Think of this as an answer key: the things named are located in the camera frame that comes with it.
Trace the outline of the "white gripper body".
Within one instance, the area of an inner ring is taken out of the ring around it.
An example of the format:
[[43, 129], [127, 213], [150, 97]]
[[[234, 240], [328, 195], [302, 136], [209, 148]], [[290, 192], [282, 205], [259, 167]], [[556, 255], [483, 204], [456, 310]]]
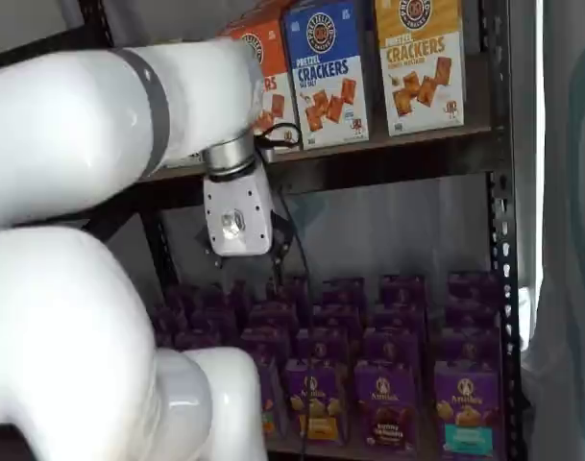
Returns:
[[222, 257], [265, 255], [273, 243], [271, 188], [265, 169], [222, 182], [203, 181], [207, 232]]

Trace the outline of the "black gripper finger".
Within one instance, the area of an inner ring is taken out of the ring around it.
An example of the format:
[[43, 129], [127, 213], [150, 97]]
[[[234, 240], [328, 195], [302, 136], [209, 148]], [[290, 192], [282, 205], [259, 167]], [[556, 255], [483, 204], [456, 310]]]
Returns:
[[195, 235], [195, 240], [201, 246], [202, 252], [207, 257], [210, 264], [216, 269], [221, 270], [224, 265], [223, 257], [214, 251], [206, 225], [203, 225], [197, 232]]
[[293, 242], [294, 230], [292, 224], [275, 211], [271, 212], [271, 224], [273, 229], [271, 259], [274, 285], [275, 290], [279, 291], [283, 286], [283, 262]]

